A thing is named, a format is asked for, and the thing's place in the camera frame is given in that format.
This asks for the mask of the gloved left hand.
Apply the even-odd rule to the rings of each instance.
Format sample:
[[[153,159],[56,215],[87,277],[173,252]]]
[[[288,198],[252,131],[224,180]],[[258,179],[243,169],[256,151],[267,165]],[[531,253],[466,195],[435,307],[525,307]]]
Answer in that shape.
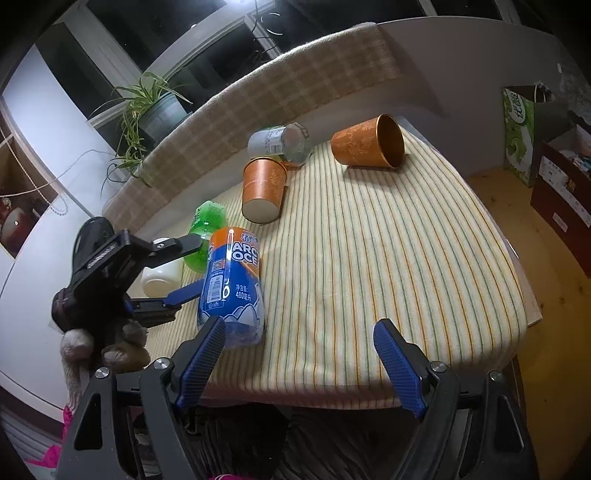
[[[84,329],[66,332],[60,343],[60,355],[66,365],[74,366],[99,354],[100,366],[115,373],[134,372],[143,369],[150,362],[145,349],[147,329],[136,321],[127,321],[116,328],[115,342],[98,347],[94,338]]]

